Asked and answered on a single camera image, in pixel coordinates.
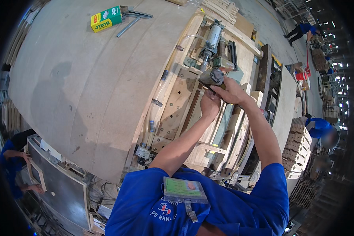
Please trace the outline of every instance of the factory floor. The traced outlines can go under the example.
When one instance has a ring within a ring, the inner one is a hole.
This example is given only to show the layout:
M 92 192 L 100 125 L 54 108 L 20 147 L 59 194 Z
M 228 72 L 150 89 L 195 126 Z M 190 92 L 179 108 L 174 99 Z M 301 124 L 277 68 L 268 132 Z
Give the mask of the factory floor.
M 297 23 L 293 19 L 284 20 L 282 16 L 274 10 L 265 0 L 233 0 L 238 8 L 239 13 L 244 16 L 247 21 L 254 24 L 254 29 L 260 33 L 260 44 L 269 44 L 273 56 L 281 64 L 294 64 L 297 62 L 307 63 L 307 47 L 305 41 L 307 36 L 293 42 L 291 47 L 283 37 L 295 28 Z M 311 52 L 308 50 L 309 68 L 311 69 L 310 83 L 311 89 L 306 91 L 308 113 L 315 117 L 324 117 L 322 108 L 322 100 L 319 95 L 319 81 L 321 76 L 315 70 Z M 296 106 L 294 117 L 301 116 L 301 108 Z M 287 180 L 287 191 L 289 195 L 293 191 L 298 179 Z

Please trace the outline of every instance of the hand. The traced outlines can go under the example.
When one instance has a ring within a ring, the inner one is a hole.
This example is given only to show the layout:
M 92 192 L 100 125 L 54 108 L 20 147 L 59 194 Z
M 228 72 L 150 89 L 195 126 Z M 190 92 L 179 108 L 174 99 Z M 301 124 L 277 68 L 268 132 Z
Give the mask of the hand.
M 22 152 L 22 153 L 21 153 L 21 157 L 23 157 L 26 162 L 29 162 L 29 161 L 32 159 L 32 158 L 30 157 L 30 154 L 25 153 L 25 152 Z
M 211 89 L 219 94 L 224 101 L 231 104 L 239 104 L 249 100 L 251 97 L 246 94 L 246 92 L 237 84 L 237 82 L 232 79 L 224 76 L 225 90 L 221 87 L 211 85 Z
M 206 90 L 200 102 L 202 117 L 215 119 L 220 109 L 220 97 L 214 95 L 210 90 Z
M 29 186 L 29 190 L 34 190 L 37 191 L 40 194 L 44 194 L 44 191 L 42 189 L 42 186 L 40 186 L 39 184 L 33 184 Z

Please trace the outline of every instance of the badge holder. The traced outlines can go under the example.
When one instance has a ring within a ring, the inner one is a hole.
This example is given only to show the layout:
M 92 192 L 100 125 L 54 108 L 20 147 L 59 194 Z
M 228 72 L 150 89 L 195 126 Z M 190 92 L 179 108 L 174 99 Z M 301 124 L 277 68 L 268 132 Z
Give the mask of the badge holder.
M 193 223 L 198 222 L 198 218 L 195 211 L 191 209 L 191 203 L 208 203 L 200 182 L 169 177 L 164 177 L 164 200 L 183 202 L 186 214 Z

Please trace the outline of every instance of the blue t-shirt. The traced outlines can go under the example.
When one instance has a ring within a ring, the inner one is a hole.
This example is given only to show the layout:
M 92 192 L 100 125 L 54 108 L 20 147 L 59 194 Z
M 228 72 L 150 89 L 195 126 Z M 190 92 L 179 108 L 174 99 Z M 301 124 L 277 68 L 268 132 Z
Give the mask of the blue t-shirt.
M 282 235 L 288 223 L 289 201 L 283 166 L 266 166 L 251 194 L 218 185 L 199 172 L 180 168 L 173 178 L 199 181 L 209 204 L 192 204 L 198 222 L 186 214 L 184 203 L 163 200 L 160 168 L 128 173 L 105 227 L 111 235 L 196 235 L 202 222 L 228 236 Z
M 333 128 L 328 121 L 321 118 L 307 119 L 305 125 L 307 126 L 311 121 L 315 121 L 315 127 L 308 130 L 312 138 L 321 139 L 322 136 L 330 133 Z
M 16 185 L 15 181 L 16 172 L 22 170 L 21 157 L 13 157 L 6 160 L 3 155 L 6 150 L 16 150 L 12 141 L 8 140 L 5 142 L 4 147 L 0 153 L 0 164 L 3 171 L 5 172 L 9 182 L 10 191 L 12 192 L 14 199 L 22 198 L 22 191 L 19 186 Z
M 316 35 L 316 28 L 308 23 L 301 23 L 300 29 L 302 30 L 303 34 L 306 34 L 308 31 L 311 31 L 312 35 Z

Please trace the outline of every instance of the id badge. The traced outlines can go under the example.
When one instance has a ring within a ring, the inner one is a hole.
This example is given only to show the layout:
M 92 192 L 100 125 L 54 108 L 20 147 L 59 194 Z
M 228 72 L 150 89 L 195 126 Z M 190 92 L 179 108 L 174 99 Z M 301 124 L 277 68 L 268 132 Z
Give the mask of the id badge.
M 198 181 L 164 177 L 164 200 L 191 203 L 208 203 L 203 187 Z

